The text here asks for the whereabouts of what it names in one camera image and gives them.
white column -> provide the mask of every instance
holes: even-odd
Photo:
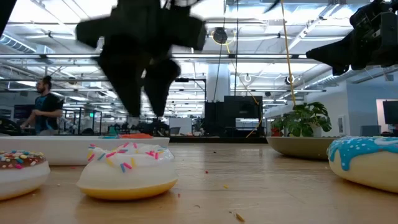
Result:
[[[218,64],[208,65],[206,81],[207,102],[224,102],[224,96],[228,96],[230,91],[230,76],[231,72],[228,64],[220,64],[220,69],[218,68]]]

orange object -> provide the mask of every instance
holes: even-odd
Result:
[[[119,136],[121,139],[152,139],[154,137],[149,134],[121,134]]]

potted plant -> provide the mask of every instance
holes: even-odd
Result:
[[[292,113],[275,119],[271,125],[280,130],[287,128],[288,132],[296,137],[314,137],[314,135],[320,137],[321,129],[324,132],[331,130],[328,111],[320,102],[296,105],[293,107]]]

computer screen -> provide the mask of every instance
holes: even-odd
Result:
[[[383,108],[386,124],[398,124],[398,101],[384,101]]]

man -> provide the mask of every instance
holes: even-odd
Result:
[[[50,76],[37,82],[36,89],[41,96],[36,98],[35,109],[28,120],[21,125],[21,129],[34,123],[37,135],[51,136],[57,133],[57,118],[62,116],[63,101],[50,93],[51,86]]]

